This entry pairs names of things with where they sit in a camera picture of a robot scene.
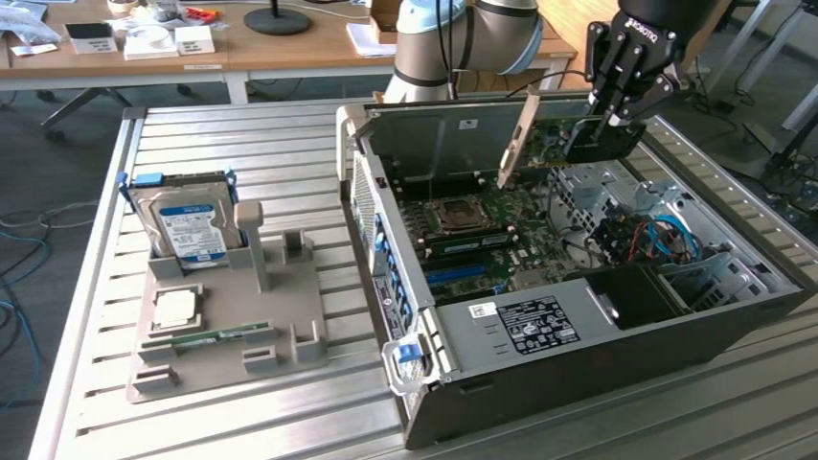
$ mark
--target gray floor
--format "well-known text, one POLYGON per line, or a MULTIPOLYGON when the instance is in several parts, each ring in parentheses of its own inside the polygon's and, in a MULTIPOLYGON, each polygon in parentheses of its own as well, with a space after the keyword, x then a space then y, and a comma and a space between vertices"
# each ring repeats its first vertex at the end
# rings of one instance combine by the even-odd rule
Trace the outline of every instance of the gray floor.
MULTIPOLYGON (((732 29, 728 34, 714 36, 702 59, 704 65, 717 62, 734 34, 736 29, 732 29)), ((740 107, 733 119, 764 125, 783 138, 792 136, 779 129, 779 125, 816 84, 816 70, 815 64, 781 56, 753 91, 757 105, 740 107)), ((310 100, 369 96, 373 90, 384 89, 386 82, 388 78, 381 77, 305 80, 291 94, 295 80, 283 80, 261 88, 270 93, 271 100, 285 96, 310 100)), ((198 94, 193 99, 181 96, 174 86, 125 89, 123 94, 134 104, 142 106, 227 103, 227 90, 222 84, 202 83, 193 85, 193 88, 198 94)), ((65 101, 77 91, 55 93, 65 101)), ((10 97, 10 93, 0 94, 0 101, 10 97)), ((55 104, 39 101, 34 92, 21 92, 11 108, 0 111, 0 138, 5 140, 0 143, 5 146, 0 148, 0 215, 23 209, 50 209, 70 202, 95 199, 101 194, 121 107, 109 98, 93 102, 59 126, 70 141, 53 145, 43 139, 39 121, 55 107, 55 104)), ((721 121, 693 110, 688 103, 670 107, 665 115, 694 141, 709 139, 729 128, 721 121)), ((816 151, 817 143, 818 135, 812 136, 805 151, 816 151)), ((720 154, 738 152, 752 156, 760 152, 760 147, 746 145, 742 133, 738 132, 709 142, 706 151, 720 154)), ((87 210, 85 214, 75 213, 73 218, 83 219, 89 215, 87 210)), ((807 219, 800 220, 799 225, 804 226, 805 233, 813 231, 813 224, 807 219)), ((38 236, 42 230, 35 227, 18 233, 38 236)), ((41 412, 37 400, 46 391, 50 363, 57 355, 89 233, 90 227, 54 231, 50 238, 53 255, 46 266, 14 285, 17 299, 31 318, 46 360, 41 382, 25 395, 33 405, 0 413, 0 459, 25 458, 30 448, 41 412)), ((0 238, 0 268, 9 266, 31 247, 31 243, 0 238)), ((6 294, 0 294, 0 300, 6 300, 6 294)), ((7 343, 10 331, 11 328, 0 331, 0 344, 7 343)), ((31 351, 22 337, 10 354, 0 358, 0 401, 30 384, 31 368, 31 351)))

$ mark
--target paper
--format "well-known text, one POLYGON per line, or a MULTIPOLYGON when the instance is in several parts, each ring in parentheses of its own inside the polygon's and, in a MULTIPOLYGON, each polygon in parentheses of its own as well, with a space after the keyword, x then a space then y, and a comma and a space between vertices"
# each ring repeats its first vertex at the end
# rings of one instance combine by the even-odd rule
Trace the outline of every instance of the paper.
POLYGON ((42 53, 47 53, 50 51, 57 51, 57 45, 49 43, 47 45, 38 46, 14 46, 10 49, 17 56, 33 56, 39 55, 42 53))
POLYGON ((381 45, 373 36, 370 24, 347 24, 349 38, 355 46, 355 52, 365 58, 396 56, 398 45, 381 45))

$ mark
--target aluminum workbench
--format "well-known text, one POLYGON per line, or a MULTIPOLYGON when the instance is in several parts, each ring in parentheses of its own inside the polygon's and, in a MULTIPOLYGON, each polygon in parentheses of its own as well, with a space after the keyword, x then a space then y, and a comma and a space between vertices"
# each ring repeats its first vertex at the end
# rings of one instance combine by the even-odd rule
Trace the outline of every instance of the aluminum workbench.
MULTIPOLYGON (((381 369, 335 174, 335 110, 358 101, 150 109, 121 127, 31 458, 799 458, 818 450, 818 301, 704 366, 409 452, 381 369), (262 235, 317 244, 330 364, 302 374, 130 404, 149 240, 118 171, 233 167, 262 235)), ((818 252, 657 119, 652 132, 797 265, 818 252)), ((638 149, 632 166, 666 176, 638 149)))

